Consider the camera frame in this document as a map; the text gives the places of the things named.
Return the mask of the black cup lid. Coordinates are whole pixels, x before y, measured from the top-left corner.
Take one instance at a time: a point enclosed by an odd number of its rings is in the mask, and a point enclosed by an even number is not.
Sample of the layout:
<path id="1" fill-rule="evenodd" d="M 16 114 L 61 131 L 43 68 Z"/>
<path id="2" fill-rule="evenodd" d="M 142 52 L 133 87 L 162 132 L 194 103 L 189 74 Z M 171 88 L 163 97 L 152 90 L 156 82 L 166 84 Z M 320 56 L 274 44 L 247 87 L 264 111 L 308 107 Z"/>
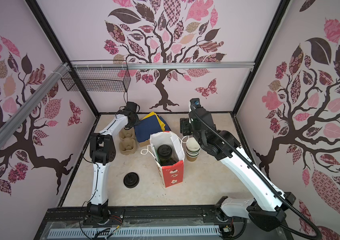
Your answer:
<path id="1" fill-rule="evenodd" d="M 172 157 L 173 149 L 169 145 L 161 145 L 157 149 L 157 154 L 160 159 L 169 159 Z"/>
<path id="2" fill-rule="evenodd" d="M 177 161 L 174 160 L 173 158 L 168 158 L 168 159 L 163 160 L 163 166 L 173 166 L 176 163 Z"/>

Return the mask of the green straw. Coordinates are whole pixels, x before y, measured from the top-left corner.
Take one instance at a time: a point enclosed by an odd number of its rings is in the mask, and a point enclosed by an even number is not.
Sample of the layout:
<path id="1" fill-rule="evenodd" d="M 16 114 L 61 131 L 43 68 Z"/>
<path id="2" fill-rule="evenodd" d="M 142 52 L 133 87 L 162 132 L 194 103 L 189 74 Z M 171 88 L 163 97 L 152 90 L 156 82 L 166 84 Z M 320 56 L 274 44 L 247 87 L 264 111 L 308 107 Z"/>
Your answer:
<path id="1" fill-rule="evenodd" d="M 155 146 L 152 146 L 152 151 L 153 151 L 153 154 L 154 154 L 154 157 L 155 157 L 155 160 L 156 160 L 157 164 L 159 166 L 161 166 L 161 161 L 160 161 L 160 158 L 158 156 L 158 153 L 157 153 L 157 150 L 156 150 Z"/>

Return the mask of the white red paper bag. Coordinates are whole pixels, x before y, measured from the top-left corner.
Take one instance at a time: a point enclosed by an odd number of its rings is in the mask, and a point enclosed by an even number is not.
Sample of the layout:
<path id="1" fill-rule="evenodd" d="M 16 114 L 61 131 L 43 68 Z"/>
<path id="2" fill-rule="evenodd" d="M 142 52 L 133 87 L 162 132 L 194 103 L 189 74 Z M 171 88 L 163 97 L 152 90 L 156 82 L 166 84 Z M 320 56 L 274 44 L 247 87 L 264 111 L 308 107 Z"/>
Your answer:
<path id="1" fill-rule="evenodd" d="M 159 132 L 156 134 L 152 134 L 150 136 L 150 144 L 145 149 L 141 150 L 142 155 L 151 155 L 151 157 L 154 159 L 163 185 L 166 188 L 179 184 L 183 181 L 186 158 L 186 154 L 183 148 L 183 140 L 188 139 L 188 137 L 184 137 L 181 139 L 178 135 L 171 131 Z M 165 159 L 160 159 L 161 166 L 157 164 L 152 151 L 152 146 L 155 146 L 157 150 L 158 147 L 161 145 L 169 145 L 173 149 L 173 154 L 171 158 L 177 161 L 176 164 L 174 164 L 173 166 L 163 166 L 163 160 Z"/>

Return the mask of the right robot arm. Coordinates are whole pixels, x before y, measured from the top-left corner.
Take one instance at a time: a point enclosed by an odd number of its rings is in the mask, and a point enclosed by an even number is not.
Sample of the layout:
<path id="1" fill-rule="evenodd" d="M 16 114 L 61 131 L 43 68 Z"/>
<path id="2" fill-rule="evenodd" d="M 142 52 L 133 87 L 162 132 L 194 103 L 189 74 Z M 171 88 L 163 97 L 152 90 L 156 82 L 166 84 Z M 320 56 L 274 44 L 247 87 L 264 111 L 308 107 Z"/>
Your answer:
<path id="1" fill-rule="evenodd" d="M 210 112 L 203 107 L 190 105 L 189 118 L 181 119 L 181 133 L 193 136 L 201 149 L 230 169 L 254 197 L 253 200 L 244 201 L 224 199 L 220 210 L 227 217 L 249 219 L 265 232 L 282 228 L 308 240 L 322 239 L 319 227 L 293 206 L 295 196 L 283 192 L 267 179 L 230 132 L 217 130 Z M 291 210 L 315 234 L 303 234 L 286 226 L 286 210 Z"/>

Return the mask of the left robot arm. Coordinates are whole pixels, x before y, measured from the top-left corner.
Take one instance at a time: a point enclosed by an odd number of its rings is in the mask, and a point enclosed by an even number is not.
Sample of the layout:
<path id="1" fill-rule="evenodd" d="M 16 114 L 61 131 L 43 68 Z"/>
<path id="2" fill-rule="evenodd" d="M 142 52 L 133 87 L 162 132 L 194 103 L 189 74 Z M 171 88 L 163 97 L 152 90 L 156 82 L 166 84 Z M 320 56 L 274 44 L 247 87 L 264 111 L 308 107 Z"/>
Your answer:
<path id="1" fill-rule="evenodd" d="M 127 102 L 125 107 L 121 107 L 117 111 L 113 120 L 103 130 L 91 134 L 90 158 L 93 164 L 94 178 L 92 194 L 85 209 L 88 225 L 104 225 L 112 218 L 108 209 L 107 179 L 111 162 L 117 154 L 114 137 L 121 130 L 129 130 L 140 123 L 139 110 L 138 104 Z"/>

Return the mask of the navy napkin stack box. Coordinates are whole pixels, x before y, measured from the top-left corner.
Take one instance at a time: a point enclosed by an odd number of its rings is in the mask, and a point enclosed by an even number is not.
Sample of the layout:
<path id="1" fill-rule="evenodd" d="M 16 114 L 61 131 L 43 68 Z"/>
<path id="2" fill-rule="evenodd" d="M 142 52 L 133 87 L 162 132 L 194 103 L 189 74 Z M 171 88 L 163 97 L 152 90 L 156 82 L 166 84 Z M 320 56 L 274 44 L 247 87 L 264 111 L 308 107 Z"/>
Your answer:
<path id="1" fill-rule="evenodd" d="M 140 147 L 150 144 L 150 136 L 152 134 L 171 131 L 167 122 L 154 112 L 141 119 L 140 123 L 134 127 L 134 130 Z"/>

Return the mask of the stack of paper cups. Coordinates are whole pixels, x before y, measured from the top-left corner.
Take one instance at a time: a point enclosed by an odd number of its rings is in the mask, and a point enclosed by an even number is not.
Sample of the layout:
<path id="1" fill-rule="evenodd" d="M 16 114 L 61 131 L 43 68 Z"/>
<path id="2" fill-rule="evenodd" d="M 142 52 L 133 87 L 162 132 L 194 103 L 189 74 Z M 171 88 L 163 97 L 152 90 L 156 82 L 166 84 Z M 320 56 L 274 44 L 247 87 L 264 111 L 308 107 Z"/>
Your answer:
<path id="1" fill-rule="evenodd" d="M 186 157 L 190 162 L 194 162 L 200 155 L 201 147 L 195 138 L 189 138 L 186 142 Z"/>

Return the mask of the stack of black lids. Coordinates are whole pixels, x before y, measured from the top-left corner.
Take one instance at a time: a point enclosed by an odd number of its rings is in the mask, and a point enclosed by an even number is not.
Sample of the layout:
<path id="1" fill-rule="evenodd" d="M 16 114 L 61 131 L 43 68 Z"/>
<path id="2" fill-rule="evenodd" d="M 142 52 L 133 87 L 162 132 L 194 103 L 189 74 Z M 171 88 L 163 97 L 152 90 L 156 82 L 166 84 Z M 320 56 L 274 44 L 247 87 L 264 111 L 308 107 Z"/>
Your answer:
<path id="1" fill-rule="evenodd" d="M 140 181 L 139 175 L 134 172 L 126 174 L 123 179 L 125 187 L 129 189 L 135 188 L 139 184 L 139 181 Z"/>

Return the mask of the aluminium rail back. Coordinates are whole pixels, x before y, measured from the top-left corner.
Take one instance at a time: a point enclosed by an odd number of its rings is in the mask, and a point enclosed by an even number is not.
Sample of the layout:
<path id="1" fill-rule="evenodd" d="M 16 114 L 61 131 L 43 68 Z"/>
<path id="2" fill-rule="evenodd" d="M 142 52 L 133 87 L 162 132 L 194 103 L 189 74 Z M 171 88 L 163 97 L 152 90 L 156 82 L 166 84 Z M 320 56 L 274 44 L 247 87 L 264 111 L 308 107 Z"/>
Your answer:
<path id="1" fill-rule="evenodd" d="M 74 68 L 126 68 L 129 70 L 155 70 L 155 69 L 253 69 L 254 62 L 216 62 L 216 63 L 85 63 L 73 64 Z"/>

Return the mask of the aluminium rail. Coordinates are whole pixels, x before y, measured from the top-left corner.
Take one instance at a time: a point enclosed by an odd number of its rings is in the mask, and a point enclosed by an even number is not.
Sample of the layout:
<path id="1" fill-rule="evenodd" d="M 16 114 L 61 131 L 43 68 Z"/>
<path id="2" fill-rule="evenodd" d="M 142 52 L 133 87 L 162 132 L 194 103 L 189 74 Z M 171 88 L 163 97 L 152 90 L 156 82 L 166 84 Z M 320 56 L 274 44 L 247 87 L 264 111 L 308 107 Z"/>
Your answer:
<path id="1" fill-rule="evenodd" d="M 155 69 L 253 69 L 254 62 L 216 62 L 216 63 L 85 63 L 73 64 L 74 68 L 126 68 L 129 70 L 155 70 Z"/>
<path id="2" fill-rule="evenodd" d="M 13 133 L 29 116 L 48 91 L 69 71 L 67 63 L 60 64 L 51 75 L 41 84 L 15 114 L 0 128 L 0 149 L 9 140 Z"/>

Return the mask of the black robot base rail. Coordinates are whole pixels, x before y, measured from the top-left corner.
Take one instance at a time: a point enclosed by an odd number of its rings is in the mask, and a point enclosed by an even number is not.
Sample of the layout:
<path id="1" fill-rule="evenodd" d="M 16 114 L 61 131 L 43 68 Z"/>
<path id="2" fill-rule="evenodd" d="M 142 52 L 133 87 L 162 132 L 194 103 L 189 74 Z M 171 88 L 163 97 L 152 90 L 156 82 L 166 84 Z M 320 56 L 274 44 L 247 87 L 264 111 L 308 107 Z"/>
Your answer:
<path id="1" fill-rule="evenodd" d="M 291 240 L 292 234 L 282 228 L 270 232 L 259 229 L 250 220 L 232 217 L 219 221 L 213 205 L 110 207 L 112 218 L 104 225 L 87 224 L 83 207 L 62 207 L 47 210 L 35 235 L 46 240 L 51 229 L 111 228 L 116 227 L 169 227 L 218 226 L 221 236 L 154 237 L 134 240 Z"/>

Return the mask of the aluminium rail left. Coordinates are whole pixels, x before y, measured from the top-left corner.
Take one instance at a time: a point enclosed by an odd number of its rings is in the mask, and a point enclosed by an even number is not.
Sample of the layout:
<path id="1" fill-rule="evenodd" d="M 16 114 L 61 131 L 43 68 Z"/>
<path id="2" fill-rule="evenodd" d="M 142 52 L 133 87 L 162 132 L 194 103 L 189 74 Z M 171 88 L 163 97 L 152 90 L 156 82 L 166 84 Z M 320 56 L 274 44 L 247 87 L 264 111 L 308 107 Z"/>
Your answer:
<path id="1" fill-rule="evenodd" d="M 0 149 L 9 140 L 13 133 L 29 116 L 48 91 L 69 71 L 67 63 L 60 64 L 51 75 L 41 84 L 15 114 L 0 128 Z"/>

